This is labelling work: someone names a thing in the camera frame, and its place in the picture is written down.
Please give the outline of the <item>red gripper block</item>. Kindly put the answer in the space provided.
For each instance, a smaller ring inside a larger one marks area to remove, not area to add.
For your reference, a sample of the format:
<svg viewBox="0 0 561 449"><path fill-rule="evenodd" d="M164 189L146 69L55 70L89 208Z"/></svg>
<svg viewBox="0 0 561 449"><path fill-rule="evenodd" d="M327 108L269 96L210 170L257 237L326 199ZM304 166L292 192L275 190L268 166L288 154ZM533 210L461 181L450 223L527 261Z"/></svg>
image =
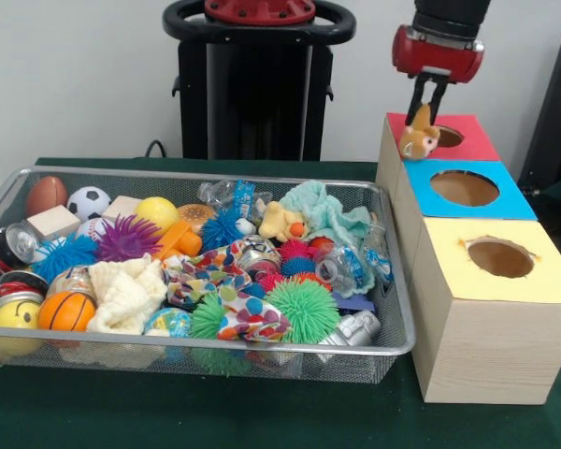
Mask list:
<svg viewBox="0 0 561 449"><path fill-rule="evenodd" d="M411 126L422 105L424 87L431 73L445 76L448 80L433 80L435 90L429 102L430 123L435 124L441 100L450 83L468 83L482 64L484 45L473 41L451 40L415 30L411 25L400 25L396 31L392 62L397 72L416 77L405 125Z"/></svg>

